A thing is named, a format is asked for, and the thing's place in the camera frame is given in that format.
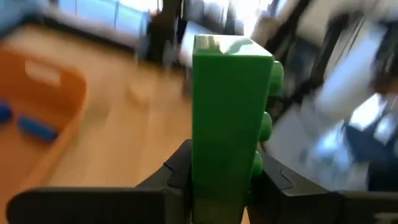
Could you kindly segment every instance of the green lego brick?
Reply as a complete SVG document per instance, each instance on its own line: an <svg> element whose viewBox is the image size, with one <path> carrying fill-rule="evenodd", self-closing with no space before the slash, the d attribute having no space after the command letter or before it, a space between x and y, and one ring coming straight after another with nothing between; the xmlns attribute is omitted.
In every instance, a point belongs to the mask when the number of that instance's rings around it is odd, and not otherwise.
<svg viewBox="0 0 398 224"><path fill-rule="evenodd" d="M274 64L246 37L195 37L194 223L240 223L250 178L259 173L253 162Z"/></svg>

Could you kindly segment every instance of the lego stud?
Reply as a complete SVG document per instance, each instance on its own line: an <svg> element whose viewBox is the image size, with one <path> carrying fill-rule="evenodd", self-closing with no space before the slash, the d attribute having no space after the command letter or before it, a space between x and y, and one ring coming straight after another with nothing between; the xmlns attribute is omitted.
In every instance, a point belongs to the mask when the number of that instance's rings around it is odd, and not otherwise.
<svg viewBox="0 0 398 224"><path fill-rule="evenodd" d="M268 94L271 96L277 95L281 90L284 82L284 68L278 61L274 62L269 80Z"/></svg>
<svg viewBox="0 0 398 224"><path fill-rule="evenodd" d="M261 120L261 128L260 128L260 141L266 141L269 139L269 136L271 136L271 131L272 131L272 120L271 116L267 112L264 112L262 115L262 120Z"/></svg>
<svg viewBox="0 0 398 224"><path fill-rule="evenodd" d="M262 159L261 154L256 151L253 160L253 168L251 170L251 177L258 177L262 174Z"/></svg>

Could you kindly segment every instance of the orange plastic bin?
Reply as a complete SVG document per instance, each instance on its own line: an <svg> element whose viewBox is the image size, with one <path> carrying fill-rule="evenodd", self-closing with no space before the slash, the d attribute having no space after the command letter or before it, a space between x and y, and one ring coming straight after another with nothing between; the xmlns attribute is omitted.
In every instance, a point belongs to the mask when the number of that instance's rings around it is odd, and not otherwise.
<svg viewBox="0 0 398 224"><path fill-rule="evenodd" d="M0 223L7 201L16 193L43 184L78 130L86 98L85 79L76 71L33 55L0 47L0 102L13 112L0 124ZM24 134L19 116L58 132L48 143Z"/></svg>

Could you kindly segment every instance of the blue toy block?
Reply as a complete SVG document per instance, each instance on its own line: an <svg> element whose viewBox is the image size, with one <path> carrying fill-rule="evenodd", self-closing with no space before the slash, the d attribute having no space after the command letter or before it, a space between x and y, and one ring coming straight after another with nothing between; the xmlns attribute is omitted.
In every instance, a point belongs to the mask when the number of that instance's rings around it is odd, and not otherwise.
<svg viewBox="0 0 398 224"><path fill-rule="evenodd" d="M12 111L7 103L0 103L0 124L8 121L12 117Z"/></svg>
<svg viewBox="0 0 398 224"><path fill-rule="evenodd" d="M49 143L53 142L58 136L58 132L53 128L28 117L21 116L18 120L18 126L23 132Z"/></svg>

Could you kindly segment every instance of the blue object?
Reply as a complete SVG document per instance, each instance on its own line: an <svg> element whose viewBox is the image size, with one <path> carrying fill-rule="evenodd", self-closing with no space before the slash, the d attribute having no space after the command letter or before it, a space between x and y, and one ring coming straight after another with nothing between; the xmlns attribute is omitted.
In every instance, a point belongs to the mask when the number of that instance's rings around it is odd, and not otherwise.
<svg viewBox="0 0 398 224"><path fill-rule="evenodd" d="M8 121L12 117L12 111L7 103L0 103L0 124Z"/></svg>
<svg viewBox="0 0 398 224"><path fill-rule="evenodd" d="M44 124L41 124L40 122L35 121L32 118L21 116L18 120L18 125L19 128L23 130L23 132L43 139L47 142L53 142L58 136L58 132L56 130Z"/></svg>
<svg viewBox="0 0 398 224"><path fill-rule="evenodd" d="M0 37L20 24L27 16L34 15L48 6L41 0L0 0Z"/></svg>

